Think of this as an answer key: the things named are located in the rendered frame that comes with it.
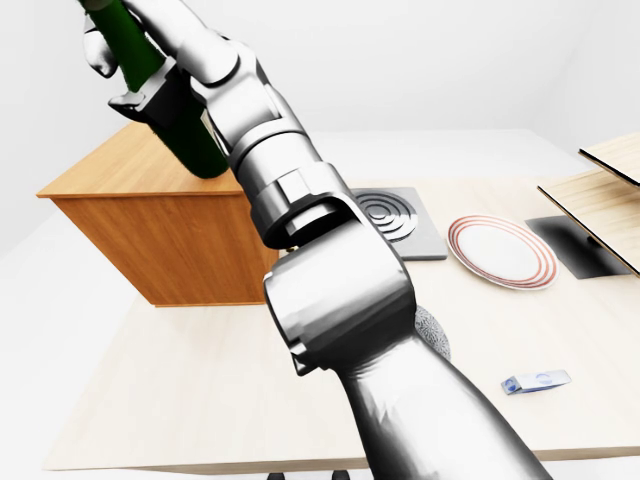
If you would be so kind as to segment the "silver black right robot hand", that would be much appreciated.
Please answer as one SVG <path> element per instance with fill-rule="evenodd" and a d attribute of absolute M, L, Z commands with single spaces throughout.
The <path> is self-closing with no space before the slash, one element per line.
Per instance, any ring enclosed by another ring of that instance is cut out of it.
<path fill-rule="evenodd" d="M 123 72 L 130 89 L 145 81 L 142 66 L 151 56 L 136 53 L 133 42 L 142 35 L 159 51 L 172 58 L 187 76 L 200 104 L 212 87 L 229 80 L 239 65 L 239 56 L 228 41 L 209 29 L 182 0 L 79 0 L 85 12 L 84 52 L 88 64 L 102 77 L 110 78 L 124 68 L 128 54 L 133 69 Z"/>

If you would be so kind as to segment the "green wine bottle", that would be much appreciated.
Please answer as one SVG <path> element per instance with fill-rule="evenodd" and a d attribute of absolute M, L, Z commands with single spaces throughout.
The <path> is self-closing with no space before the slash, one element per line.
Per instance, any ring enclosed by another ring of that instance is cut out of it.
<path fill-rule="evenodd" d="M 202 121 L 204 107 L 176 62 L 151 43 L 120 0 L 78 1 L 89 29 L 103 36 L 128 87 L 109 106 L 148 125 L 193 175 L 209 179 L 224 173 L 228 165 Z"/>

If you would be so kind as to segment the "wooden cabinet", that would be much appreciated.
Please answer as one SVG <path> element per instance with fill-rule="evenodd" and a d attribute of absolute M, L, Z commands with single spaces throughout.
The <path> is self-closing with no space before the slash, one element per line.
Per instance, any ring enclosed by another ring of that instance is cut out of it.
<path fill-rule="evenodd" d="M 155 306 L 255 305 L 278 259 L 231 171 L 191 173 L 131 123 L 39 192 Z"/>

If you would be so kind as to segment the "flat dark stove plate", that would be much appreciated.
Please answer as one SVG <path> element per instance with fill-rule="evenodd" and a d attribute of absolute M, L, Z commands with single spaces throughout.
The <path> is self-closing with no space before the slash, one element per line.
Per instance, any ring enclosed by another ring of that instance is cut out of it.
<path fill-rule="evenodd" d="M 352 189 L 361 209 L 405 261 L 445 260 L 448 250 L 413 187 Z"/>

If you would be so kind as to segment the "white plate with red rings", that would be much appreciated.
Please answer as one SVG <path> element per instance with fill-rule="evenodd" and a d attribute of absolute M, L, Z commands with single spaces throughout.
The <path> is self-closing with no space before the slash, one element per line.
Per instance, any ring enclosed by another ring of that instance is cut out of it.
<path fill-rule="evenodd" d="M 501 217 L 462 216 L 450 224 L 447 243 L 472 273 L 506 288 L 541 290 L 560 273 L 556 254 L 541 237 Z"/>

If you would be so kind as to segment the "patterned grey bowl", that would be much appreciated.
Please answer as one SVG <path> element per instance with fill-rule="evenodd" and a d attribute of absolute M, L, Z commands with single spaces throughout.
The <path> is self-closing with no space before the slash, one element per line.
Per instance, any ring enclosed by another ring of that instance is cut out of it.
<path fill-rule="evenodd" d="M 447 361 L 451 360 L 451 347 L 441 324 L 422 306 L 417 306 L 415 330 L 421 338 Z"/>

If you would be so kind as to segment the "pale wooden shelf board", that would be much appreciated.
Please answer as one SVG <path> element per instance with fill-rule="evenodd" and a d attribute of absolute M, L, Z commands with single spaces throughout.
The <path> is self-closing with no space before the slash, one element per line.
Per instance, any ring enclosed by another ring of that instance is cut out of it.
<path fill-rule="evenodd" d="M 640 278 L 640 187 L 591 170 L 537 189 Z"/>
<path fill-rule="evenodd" d="M 640 188 L 640 132 L 581 148 L 579 154 L 609 173 Z"/>

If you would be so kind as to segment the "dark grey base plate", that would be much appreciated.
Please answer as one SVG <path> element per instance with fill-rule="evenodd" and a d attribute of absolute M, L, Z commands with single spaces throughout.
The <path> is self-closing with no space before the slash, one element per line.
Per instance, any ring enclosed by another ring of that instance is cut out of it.
<path fill-rule="evenodd" d="M 614 255 L 565 215 L 533 218 L 525 223 L 579 280 L 630 274 Z"/>

